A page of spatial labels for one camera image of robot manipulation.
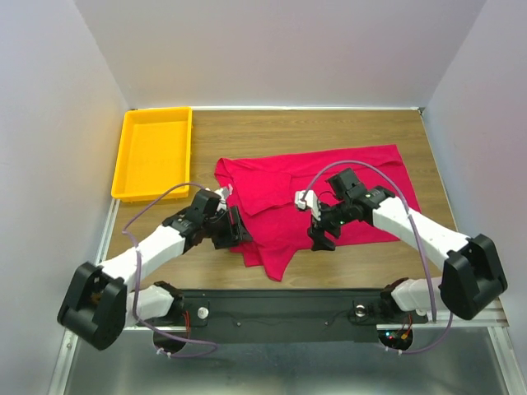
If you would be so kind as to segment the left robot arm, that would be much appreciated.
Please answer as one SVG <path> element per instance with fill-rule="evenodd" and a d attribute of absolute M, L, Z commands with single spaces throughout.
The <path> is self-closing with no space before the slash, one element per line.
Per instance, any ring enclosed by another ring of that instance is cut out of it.
<path fill-rule="evenodd" d="M 229 194 L 227 188 L 201 189 L 188 207 L 165 218 L 144 240 L 132 237 L 132 248 L 98 265 L 80 265 L 58 310 L 58 323 L 100 351 L 142 320 L 177 323 L 184 306 L 176 290 L 165 284 L 141 290 L 140 283 L 204 239 L 215 249 L 250 242 L 238 208 L 227 203 Z"/>

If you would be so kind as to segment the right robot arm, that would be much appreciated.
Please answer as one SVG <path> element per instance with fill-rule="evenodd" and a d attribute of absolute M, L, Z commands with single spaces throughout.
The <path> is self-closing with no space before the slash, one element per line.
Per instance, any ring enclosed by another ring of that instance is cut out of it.
<path fill-rule="evenodd" d="M 393 181 L 367 188 L 349 167 L 327 180 L 336 203 L 323 202 L 312 188 L 296 192 L 295 205 L 310 212 L 308 235 L 314 251 L 333 251 L 344 225 L 354 221 L 384 231 L 415 248 L 422 280 L 401 279 L 385 287 L 379 301 L 383 318 L 407 312 L 450 311 L 471 320 L 508 288 L 495 243 L 486 235 L 464 235 L 413 210 Z"/>

